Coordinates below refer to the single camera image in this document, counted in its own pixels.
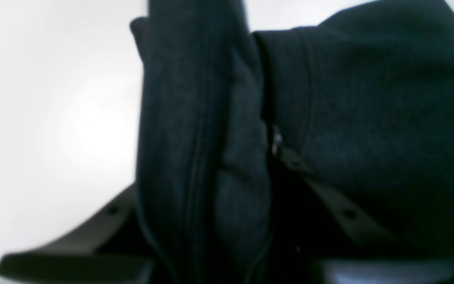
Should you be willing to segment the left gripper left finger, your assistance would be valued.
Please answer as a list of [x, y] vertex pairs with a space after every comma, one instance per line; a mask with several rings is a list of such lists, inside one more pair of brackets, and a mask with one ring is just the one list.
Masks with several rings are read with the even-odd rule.
[[0, 284], [149, 284], [155, 260], [140, 230], [130, 185], [72, 231], [5, 254]]

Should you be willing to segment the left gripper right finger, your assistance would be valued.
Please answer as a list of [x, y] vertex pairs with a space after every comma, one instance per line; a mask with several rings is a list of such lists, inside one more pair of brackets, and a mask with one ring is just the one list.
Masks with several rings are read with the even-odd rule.
[[454, 259], [416, 253], [347, 196], [317, 180], [304, 160], [285, 146], [276, 125], [268, 126], [268, 144], [272, 159], [299, 177], [360, 253], [310, 261], [312, 284], [454, 284]]

